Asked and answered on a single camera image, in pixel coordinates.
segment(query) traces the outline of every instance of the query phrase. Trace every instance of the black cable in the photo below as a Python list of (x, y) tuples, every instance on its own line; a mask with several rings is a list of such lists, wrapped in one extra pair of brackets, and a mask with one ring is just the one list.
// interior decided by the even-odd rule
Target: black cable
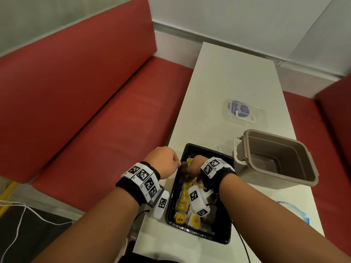
[(242, 239), (242, 237), (241, 237), (241, 235), (240, 235), (240, 233), (239, 233), (238, 229), (235, 227), (235, 224), (234, 224), (234, 222), (233, 222), (233, 221), (232, 221), (232, 224), (233, 224), (233, 226), (234, 226), (235, 230), (237, 230), (237, 233), (238, 233), (238, 235), (239, 235), (239, 237), (240, 237), (240, 240), (241, 240), (241, 242), (242, 242), (242, 243), (243, 243), (243, 245), (244, 245), (245, 252), (246, 252), (246, 256), (248, 256), (248, 250), (246, 249), (245, 243), (244, 243), (244, 241), (243, 241), (243, 239)]
[(143, 210), (142, 212), (140, 212), (140, 213), (135, 217), (134, 221), (135, 221), (141, 214), (146, 213), (146, 212), (150, 212), (150, 210), (149, 210), (149, 209), (146, 209), (146, 210)]

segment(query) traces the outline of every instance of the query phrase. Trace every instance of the red backrest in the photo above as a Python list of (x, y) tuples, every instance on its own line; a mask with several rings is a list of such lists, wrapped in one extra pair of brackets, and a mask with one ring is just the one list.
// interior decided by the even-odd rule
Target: red backrest
[(351, 74), (316, 97), (351, 168)]
[(155, 52), (132, 0), (0, 58), (0, 175), (32, 179)]

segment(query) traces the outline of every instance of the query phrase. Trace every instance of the white table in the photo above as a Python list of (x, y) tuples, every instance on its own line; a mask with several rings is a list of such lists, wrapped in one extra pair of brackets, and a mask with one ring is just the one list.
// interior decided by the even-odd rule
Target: white table
[[(241, 136), (246, 129), (223, 118), (222, 104), (229, 98), (261, 107), (267, 114), (267, 132), (295, 139), (274, 63), (204, 43), (169, 142), (179, 158), (187, 143), (232, 155), (233, 137)], [(175, 174), (162, 181), (169, 192), (174, 177)], [(309, 187), (282, 190), (254, 187), (275, 201), (286, 201), (306, 212), (311, 226), (323, 234)], [(260, 262), (248, 250), (251, 262)], [(164, 218), (160, 221), (144, 218), (134, 252), (176, 262), (247, 262), (234, 227), (230, 243), (223, 245), (169, 226)]]

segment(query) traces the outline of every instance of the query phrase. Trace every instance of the forearm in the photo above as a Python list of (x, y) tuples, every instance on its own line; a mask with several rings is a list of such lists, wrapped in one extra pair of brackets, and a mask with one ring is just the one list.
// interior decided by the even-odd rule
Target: forearm
[(33, 263), (114, 262), (139, 205), (117, 187), (60, 235)]
[(295, 214), (234, 174), (219, 187), (222, 203), (262, 262), (350, 262), (350, 258)]

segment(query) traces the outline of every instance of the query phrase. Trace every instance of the wrist strap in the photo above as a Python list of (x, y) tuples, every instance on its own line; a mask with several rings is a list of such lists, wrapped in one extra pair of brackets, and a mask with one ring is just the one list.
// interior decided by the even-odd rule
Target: wrist strap
[(219, 184), (227, 174), (236, 174), (232, 166), (224, 160), (212, 157), (201, 166), (201, 178), (206, 188), (219, 190)]
[(125, 172), (116, 186), (126, 190), (138, 203), (149, 203), (151, 199), (160, 191), (158, 183), (160, 174), (147, 162), (136, 163)]

